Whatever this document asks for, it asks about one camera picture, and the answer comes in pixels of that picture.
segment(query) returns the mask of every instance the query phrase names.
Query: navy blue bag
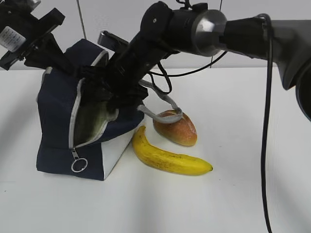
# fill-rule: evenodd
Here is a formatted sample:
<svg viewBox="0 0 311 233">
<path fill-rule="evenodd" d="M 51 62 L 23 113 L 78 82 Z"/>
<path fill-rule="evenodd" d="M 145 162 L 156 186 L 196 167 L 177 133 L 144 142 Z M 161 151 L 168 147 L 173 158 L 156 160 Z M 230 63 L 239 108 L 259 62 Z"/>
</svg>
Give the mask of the navy blue bag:
<svg viewBox="0 0 311 233">
<path fill-rule="evenodd" d="M 65 55 L 76 65 L 96 65 L 107 51 L 80 40 Z M 144 113 L 126 107 L 109 113 L 106 103 L 80 105 L 84 79 L 48 68 L 37 103 L 42 139 L 37 170 L 104 180 L 115 166 Z"/>
</svg>

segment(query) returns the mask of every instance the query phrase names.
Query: bread roll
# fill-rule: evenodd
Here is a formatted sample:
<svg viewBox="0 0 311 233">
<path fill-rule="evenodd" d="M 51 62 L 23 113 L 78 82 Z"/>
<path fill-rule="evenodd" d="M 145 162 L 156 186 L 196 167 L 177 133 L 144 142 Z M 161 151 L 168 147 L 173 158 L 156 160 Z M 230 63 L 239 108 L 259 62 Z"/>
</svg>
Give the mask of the bread roll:
<svg viewBox="0 0 311 233">
<path fill-rule="evenodd" d="M 174 110 L 168 110 L 160 113 L 160 117 L 175 115 Z M 189 117 L 183 113 L 183 117 L 176 123 L 164 124 L 153 120 L 155 130 L 165 138 L 183 145 L 194 146 L 197 141 L 197 134 L 194 124 Z"/>
</svg>

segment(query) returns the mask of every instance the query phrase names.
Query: silver ring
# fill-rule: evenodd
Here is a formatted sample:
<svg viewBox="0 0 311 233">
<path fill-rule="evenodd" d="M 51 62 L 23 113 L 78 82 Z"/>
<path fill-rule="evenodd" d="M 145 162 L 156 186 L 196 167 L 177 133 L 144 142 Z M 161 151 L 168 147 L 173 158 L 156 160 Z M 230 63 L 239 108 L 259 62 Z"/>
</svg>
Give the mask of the silver ring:
<svg viewBox="0 0 311 233">
<path fill-rule="evenodd" d="M 81 160 L 83 160 L 86 164 L 84 165 L 83 168 L 81 168 L 81 170 L 78 170 L 78 171 L 77 171 L 77 170 L 75 170 L 75 169 L 73 168 L 73 166 L 75 165 L 76 162 L 81 161 Z M 79 172 L 81 172 L 81 171 L 84 171 L 84 170 L 86 169 L 87 165 L 88 165 L 87 159 L 85 159 L 85 158 L 79 158 L 79 159 L 76 159 L 76 160 L 74 160 L 74 161 L 72 162 L 72 164 L 71 164 L 71 170 L 72 170 L 73 172 L 75 172 L 75 173 L 79 173 Z"/>
</svg>

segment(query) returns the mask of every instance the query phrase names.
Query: banana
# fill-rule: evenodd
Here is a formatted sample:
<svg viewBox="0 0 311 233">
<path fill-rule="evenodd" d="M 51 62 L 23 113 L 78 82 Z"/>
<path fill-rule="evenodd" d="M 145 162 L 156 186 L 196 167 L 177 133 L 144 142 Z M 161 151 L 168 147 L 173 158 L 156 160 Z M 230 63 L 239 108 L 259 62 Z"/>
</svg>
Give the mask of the banana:
<svg viewBox="0 0 311 233">
<path fill-rule="evenodd" d="M 202 175 L 213 170 L 208 162 L 185 154 L 175 154 L 151 145 L 145 136 L 145 126 L 134 134 L 132 145 L 136 156 L 146 165 L 163 171 L 183 174 Z"/>
</svg>

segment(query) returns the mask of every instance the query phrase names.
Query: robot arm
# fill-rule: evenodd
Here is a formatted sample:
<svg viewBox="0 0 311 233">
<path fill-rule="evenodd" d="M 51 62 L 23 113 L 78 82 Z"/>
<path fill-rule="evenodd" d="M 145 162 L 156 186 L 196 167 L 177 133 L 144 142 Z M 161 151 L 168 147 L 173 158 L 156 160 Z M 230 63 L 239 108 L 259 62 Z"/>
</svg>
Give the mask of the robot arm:
<svg viewBox="0 0 311 233">
<path fill-rule="evenodd" d="M 109 85 L 121 92 L 143 78 L 161 59 L 177 52 L 211 57 L 220 50 L 267 60 L 268 38 L 260 17 L 227 21 L 200 3 L 171 10 L 159 1 L 143 16 L 140 32 L 107 66 Z M 298 104 L 311 120 L 311 20 L 272 21 L 273 61 L 285 90 L 296 86 Z M 99 43 L 105 46 L 103 35 Z"/>
<path fill-rule="evenodd" d="M 80 67 L 67 60 L 51 34 L 65 17 L 53 9 L 42 19 L 35 18 L 30 13 L 39 2 L 2 0 L 0 3 L 0 41 L 9 50 L 0 60 L 0 66 L 8 70 L 17 60 L 26 59 L 26 66 L 51 66 L 79 76 Z M 129 44 L 103 32 L 99 44 L 115 51 L 104 69 L 94 70 L 105 88 L 122 96 L 160 60 L 179 52 L 210 57 L 225 50 L 267 59 L 268 40 L 262 18 L 227 21 L 220 11 L 209 10 L 207 3 L 189 7 L 188 0 L 178 10 L 161 1 L 153 4 L 143 16 L 139 33 Z M 277 20 L 272 21 L 272 26 L 273 61 L 283 87 L 288 90 L 296 85 L 298 103 L 311 119 L 311 20 Z M 6 32 L 19 37 L 17 45 L 3 42 Z"/>
</svg>

